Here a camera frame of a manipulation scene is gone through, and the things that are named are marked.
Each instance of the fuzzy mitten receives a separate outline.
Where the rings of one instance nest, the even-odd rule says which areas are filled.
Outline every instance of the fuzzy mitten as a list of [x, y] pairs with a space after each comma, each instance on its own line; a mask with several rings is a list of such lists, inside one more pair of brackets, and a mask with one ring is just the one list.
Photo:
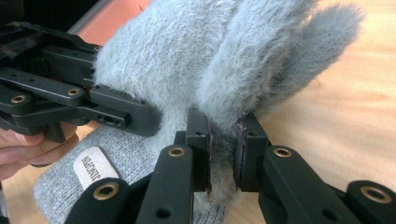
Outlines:
[[99, 51], [96, 83], [154, 105], [163, 114], [153, 137], [101, 127], [46, 172], [35, 198], [50, 223], [64, 222], [82, 193], [70, 165], [101, 148], [132, 184], [152, 171], [158, 152], [186, 130], [196, 107], [213, 122], [212, 192], [196, 193], [195, 223], [220, 223], [235, 195], [235, 122], [266, 115], [335, 62], [357, 36], [353, 5], [315, 11], [316, 0], [155, 0]]

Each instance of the black mechanical link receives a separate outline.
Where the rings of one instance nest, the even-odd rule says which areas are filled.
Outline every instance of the black mechanical link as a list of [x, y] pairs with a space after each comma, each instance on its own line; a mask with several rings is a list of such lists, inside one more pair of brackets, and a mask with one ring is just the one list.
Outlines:
[[286, 210], [285, 223], [360, 223], [300, 154], [291, 148], [267, 148], [262, 169], [257, 172], [265, 172], [275, 187]]
[[125, 93], [93, 86], [99, 46], [76, 35], [25, 22], [0, 27], [0, 128], [22, 134], [45, 132], [61, 142], [65, 121], [96, 120], [129, 133], [152, 136], [161, 114]]
[[210, 183], [210, 148], [211, 132], [206, 115], [197, 109], [189, 110], [186, 141], [194, 152], [194, 191], [211, 191]]
[[118, 219], [129, 193], [128, 184], [121, 179], [96, 181], [75, 203], [64, 224], [120, 223]]
[[269, 145], [268, 136], [253, 114], [236, 122], [237, 146], [234, 153], [233, 179], [244, 192], [258, 192], [256, 160]]
[[193, 154], [185, 145], [161, 151], [136, 223], [192, 223]]
[[396, 223], [396, 194], [375, 182], [350, 183], [345, 202], [362, 223]]

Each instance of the gray fuzzy glove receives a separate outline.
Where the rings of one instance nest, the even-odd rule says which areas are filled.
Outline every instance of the gray fuzzy glove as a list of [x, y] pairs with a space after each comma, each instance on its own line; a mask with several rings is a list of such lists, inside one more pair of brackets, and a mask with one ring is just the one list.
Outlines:
[[101, 127], [46, 172], [35, 198], [50, 223], [63, 223], [83, 189], [71, 163], [101, 148], [132, 184], [186, 130], [197, 107], [216, 125], [212, 192], [195, 195], [194, 222], [220, 223], [235, 195], [235, 122], [271, 109], [335, 62], [357, 36], [356, 7], [314, 11], [315, 0], [155, 0], [99, 51], [95, 81], [144, 100], [163, 114], [153, 137]]

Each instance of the gray knit fabric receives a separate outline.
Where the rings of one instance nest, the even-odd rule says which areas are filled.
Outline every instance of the gray knit fabric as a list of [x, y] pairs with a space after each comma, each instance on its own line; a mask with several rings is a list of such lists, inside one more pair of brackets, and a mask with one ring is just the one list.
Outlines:
[[235, 122], [254, 110], [268, 114], [335, 62], [357, 36], [356, 7], [317, 13], [316, 2], [155, 0], [128, 21], [99, 51], [94, 78], [156, 106], [163, 114], [161, 129], [149, 138], [107, 127], [89, 135], [35, 186], [49, 222], [63, 223], [82, 193], [72, 168], [79, 152], [101, 148], [120, 178], [134, 183], [153, 169], [176, 131], [186, 130], [192, 106], [215, 124], [213, 190], [195, 195], [194, 222], [222, 222], [235, 195]]

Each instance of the wooden surface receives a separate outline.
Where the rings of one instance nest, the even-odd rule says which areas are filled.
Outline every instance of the wooden surface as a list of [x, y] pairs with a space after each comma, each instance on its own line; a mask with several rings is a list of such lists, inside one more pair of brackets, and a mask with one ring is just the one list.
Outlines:
[[[369, 179], [396, 190], [396, 3], [354, 2], [367, 17], [360, 39], [262, 126], [274, 144], [298, 150], [339, 189]], [[12, 223], [46, 223], [32, 198], [44, 170], [28, 167], [4, 182]], [[257, 194], [244, 196], [227, 223], [262, 223]]]

